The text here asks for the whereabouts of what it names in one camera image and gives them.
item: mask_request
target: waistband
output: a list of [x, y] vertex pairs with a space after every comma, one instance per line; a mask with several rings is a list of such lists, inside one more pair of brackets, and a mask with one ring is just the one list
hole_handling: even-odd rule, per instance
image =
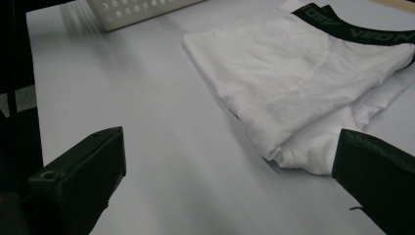
[[415, 30], [387, 31], [356, 26], [340, 19], [330, 6], [320, 8], [310, 3], [293, 14], [334, 37], [350, 42], [379, 46], [415, 44]]

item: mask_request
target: white surface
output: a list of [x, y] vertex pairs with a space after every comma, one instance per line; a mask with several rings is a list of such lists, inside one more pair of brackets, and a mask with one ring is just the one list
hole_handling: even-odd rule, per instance
[[[124, 128], [127, 175], [92, 234], [382, 234], [348, 210], [357, 202], [331, 177], [258, 156], [182, 48], [184, 33], [281, 3], [208, 0], [111, 33], [81, 0], [27, 14], [45, 163], [95, 131]], [[332, 6], [352, 24], [415, 25], [369, 1]], [[412, 85], [368, 131], [415, 154], [414, 100]]]

